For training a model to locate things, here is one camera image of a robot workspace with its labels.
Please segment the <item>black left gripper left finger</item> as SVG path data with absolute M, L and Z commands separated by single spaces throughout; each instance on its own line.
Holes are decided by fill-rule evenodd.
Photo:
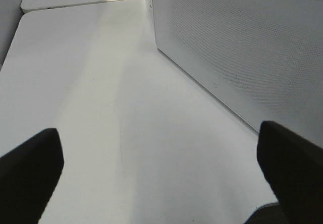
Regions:
M 38 223 L 64 167 L 59 133 L 47 128 L 1 157 L 1 223 Z

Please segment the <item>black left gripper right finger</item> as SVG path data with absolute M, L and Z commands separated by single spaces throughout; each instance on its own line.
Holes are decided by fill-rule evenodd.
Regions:
M 264 121 L 257 161 L 289 223 L 322 223 L 322 148 Z

